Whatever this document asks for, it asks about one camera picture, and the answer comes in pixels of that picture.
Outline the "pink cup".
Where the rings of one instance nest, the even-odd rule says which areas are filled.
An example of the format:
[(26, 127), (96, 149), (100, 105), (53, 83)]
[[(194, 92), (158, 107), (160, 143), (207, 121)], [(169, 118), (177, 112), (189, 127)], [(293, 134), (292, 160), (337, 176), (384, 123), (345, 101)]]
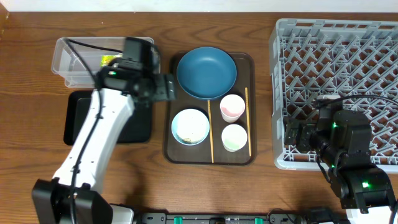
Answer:
[(220, 101), (221, 116), (228, 123), (237, 121), (244, 113), (245, 108), (246, 104), (239, 95), (226, 95)]

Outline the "pale green cup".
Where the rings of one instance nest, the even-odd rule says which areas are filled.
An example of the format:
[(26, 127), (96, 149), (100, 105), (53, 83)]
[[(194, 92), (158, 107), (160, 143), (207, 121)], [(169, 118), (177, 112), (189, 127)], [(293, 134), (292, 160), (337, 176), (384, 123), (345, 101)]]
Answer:
[(248, 134), (242, 126), (230, 124), (222, 131), (221, 140), (227, 151), (236, 152), (246, 145)]

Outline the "light blue bowl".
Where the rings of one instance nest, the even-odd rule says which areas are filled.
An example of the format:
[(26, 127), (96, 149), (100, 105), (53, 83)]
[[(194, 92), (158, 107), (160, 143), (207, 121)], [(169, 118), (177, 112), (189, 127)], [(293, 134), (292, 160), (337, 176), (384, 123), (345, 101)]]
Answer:
[(170, 130), (180, 144), (194, 146), (207, 138), (210, 122), (203, 112), (190, 108), (174, 116)]

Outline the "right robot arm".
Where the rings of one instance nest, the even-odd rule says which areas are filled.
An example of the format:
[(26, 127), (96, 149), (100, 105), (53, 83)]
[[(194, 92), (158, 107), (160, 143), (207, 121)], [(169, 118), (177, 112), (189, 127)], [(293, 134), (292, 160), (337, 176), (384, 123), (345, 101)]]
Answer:
[(284, 143), (313, 151), (321, 172), (356, 223), (397, 223), (397, 200), (388, 175), (371, 162), (371, 125), (357, 111), (325, 107), (317, 121), (284, 118)]

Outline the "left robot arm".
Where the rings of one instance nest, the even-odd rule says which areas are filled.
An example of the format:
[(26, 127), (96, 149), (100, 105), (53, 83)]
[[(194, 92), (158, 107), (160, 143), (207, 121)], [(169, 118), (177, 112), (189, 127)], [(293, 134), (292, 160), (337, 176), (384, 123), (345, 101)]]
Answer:
[(109, 160), (135, 106), (175, 99), (175, 80), (155, 65), (116, 58), (95, 76), (90, 108), (69, 155), (32, 199), (40, 223), (133, 223), (134, 210), (101, 195)]

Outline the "yellow green snack wrapper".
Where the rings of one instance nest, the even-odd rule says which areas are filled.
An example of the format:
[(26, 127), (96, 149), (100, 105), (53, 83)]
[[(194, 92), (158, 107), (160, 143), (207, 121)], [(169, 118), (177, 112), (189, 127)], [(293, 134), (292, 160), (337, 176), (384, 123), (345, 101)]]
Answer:
[(121, 58), (123, 55), (122, 54), (117, 54), (117, 55), (102, 55), (101, 56), (101, 61), (100, 61), (100, 66), (106, 66), (108, 65), (112, 60), (116, 58)]

